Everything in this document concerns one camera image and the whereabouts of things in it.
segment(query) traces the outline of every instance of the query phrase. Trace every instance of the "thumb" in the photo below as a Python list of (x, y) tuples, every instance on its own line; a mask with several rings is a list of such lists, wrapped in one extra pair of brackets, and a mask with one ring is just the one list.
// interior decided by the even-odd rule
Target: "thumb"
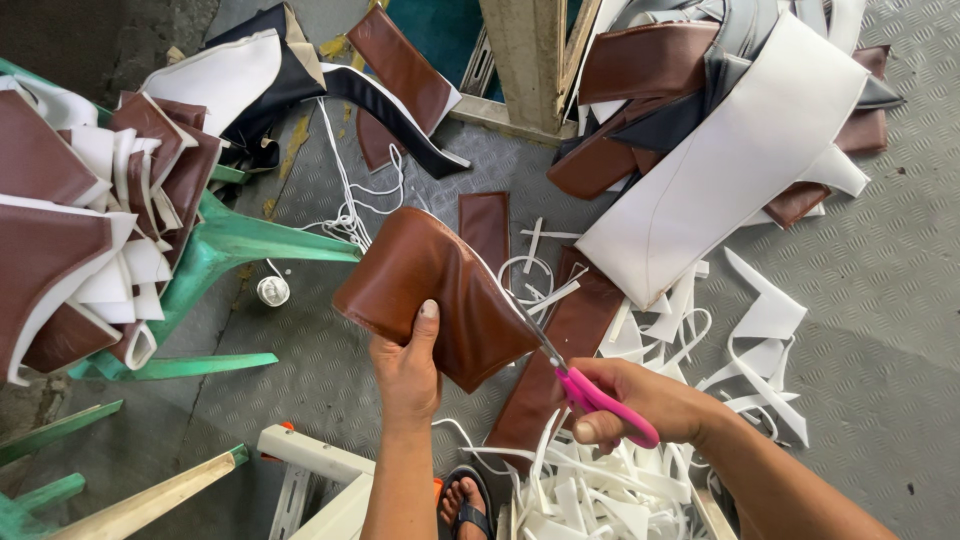
[(407, 345), (414, 354), (433, 354), (433, 344), (440, 333), (440, 307), (433, 300), (427, 300), (420, 306), (417, 320), (414, 321), (414, 332)]
[(573, 438), (580, 444), (599, 444), (623, 437), (626, 427), (619, 416), (598, 410), (581, 416), (573, 426)]

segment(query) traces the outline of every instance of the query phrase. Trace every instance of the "pink scissors handle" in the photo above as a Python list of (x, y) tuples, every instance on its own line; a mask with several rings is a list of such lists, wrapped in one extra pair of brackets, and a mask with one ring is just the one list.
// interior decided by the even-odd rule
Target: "pink scissors handle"
[(647, 422), (646, 418), (605, 394), (577, 368), (570, 368), (569, 372), (557, 368), (557, 379), (560, 379), (560, 383), (564, 386), (566, 400), (570, 404), (570, 408), (573, 408), (573, 405), (579, 405), (586, 412), (608, 410), (633, 425), (640, 432), (639, 436), (631, 435), (627, 437), (640, 448), (656, 448), (660, 443), (660, 434)]

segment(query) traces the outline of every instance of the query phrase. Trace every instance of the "scissors blade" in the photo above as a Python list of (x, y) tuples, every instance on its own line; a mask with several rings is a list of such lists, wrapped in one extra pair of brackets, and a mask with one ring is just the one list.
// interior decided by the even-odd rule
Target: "scissors blade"
[(520, 316), (523, 317), (523, 321), (527, 324), (527, 327), (537, 336), (537, 339), (540, 340), (540, 350), (547, 356), (551, 358), (556, 358), (557, 363), (560, 364), (559, 367), (564, 371), (569, 371), (566, 367), (566, 362), (564, 362), (564, 357), (557, 352), (557, 349), (553, 346), (553, 343), (550, 343), (550, 340), (547, 338), (546, 334), (543, 333), (543, 330), (540, 329), (540, 325), (537, 324), (537, 321), (534, 320), (530, 313), (527, 312), (526, 307), (520, 303), (520, 300), (514, 296), (514, 293), (509, 290), (506, 291), (507, 295), (510, 297), (510, 300), (514, 303), (516, 310), (520, 312)]

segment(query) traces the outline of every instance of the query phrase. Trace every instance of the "foot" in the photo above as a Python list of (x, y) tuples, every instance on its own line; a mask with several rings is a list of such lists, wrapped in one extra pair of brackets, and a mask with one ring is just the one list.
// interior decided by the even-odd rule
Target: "foot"
[[(464, 498), (467, 499), (467, 504), (480, 510), (483, 515), (487, 515), (487, 507), (483, 504), (483, 497), (480, 495), (480, 489), (477, 488), (476, 482), (473, 479), (455, 481), (446, 490), (444, 499), (441, 501), (442, 510), (440, 513), (444, 517), (447, 527), (453, 529), (453, 522), (457, 519), (457, 514), (460, 513), (460, 505), (464, 502)], [(457, 532), (457, 540), (487, 540), (487, 536), (484, 535), (483, 530), (480, 530), (480, 527), (470, 522), (464, 522)]]

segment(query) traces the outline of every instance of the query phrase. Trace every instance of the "spool of thread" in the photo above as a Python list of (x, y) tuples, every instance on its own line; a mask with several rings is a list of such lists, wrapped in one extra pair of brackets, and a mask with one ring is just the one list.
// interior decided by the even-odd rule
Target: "spool of thread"
[(256, 285), (256, 295), (267, 306), (282, 306), (290, 299), (290, 285), (283, 278), (267, 276)]

